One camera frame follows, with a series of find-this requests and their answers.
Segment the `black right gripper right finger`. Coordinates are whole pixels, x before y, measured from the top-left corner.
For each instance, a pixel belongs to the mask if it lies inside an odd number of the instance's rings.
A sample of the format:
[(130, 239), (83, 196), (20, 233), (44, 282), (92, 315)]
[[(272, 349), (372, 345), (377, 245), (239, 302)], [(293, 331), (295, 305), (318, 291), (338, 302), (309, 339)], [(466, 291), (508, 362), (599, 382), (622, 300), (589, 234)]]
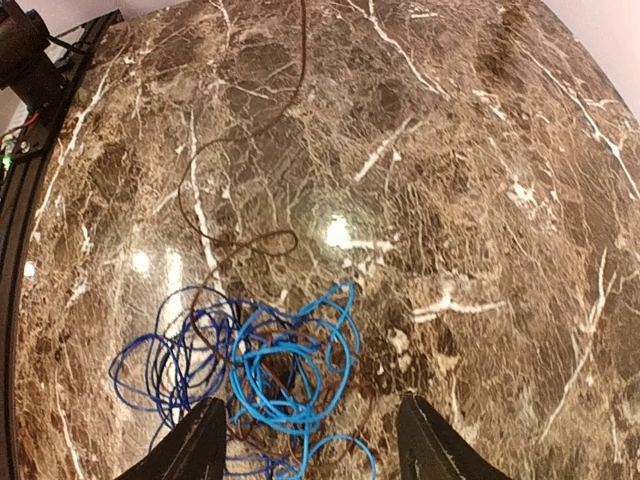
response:
[(396, 426), (402, 480), (509, 480), (420, 395), (403, 395)]

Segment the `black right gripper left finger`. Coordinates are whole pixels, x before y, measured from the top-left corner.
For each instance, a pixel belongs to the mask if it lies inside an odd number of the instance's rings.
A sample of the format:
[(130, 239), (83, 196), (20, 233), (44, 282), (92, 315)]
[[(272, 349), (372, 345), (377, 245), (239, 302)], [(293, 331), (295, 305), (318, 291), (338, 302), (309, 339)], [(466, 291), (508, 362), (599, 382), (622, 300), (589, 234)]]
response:
[(218, 398), (205, 398), (117, 480), (222, 480), (226, 425), (225, 403)]

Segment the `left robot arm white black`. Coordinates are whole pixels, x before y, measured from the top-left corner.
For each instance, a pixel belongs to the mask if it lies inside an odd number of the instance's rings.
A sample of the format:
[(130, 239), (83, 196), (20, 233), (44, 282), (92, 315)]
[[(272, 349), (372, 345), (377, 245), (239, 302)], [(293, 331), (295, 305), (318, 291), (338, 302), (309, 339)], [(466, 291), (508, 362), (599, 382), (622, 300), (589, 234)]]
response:
[(35, 10), (1, 2), (1, 89), (10, 88), (30, 111), (55, 106), (64, 78), (45, 50), (49, 30)]

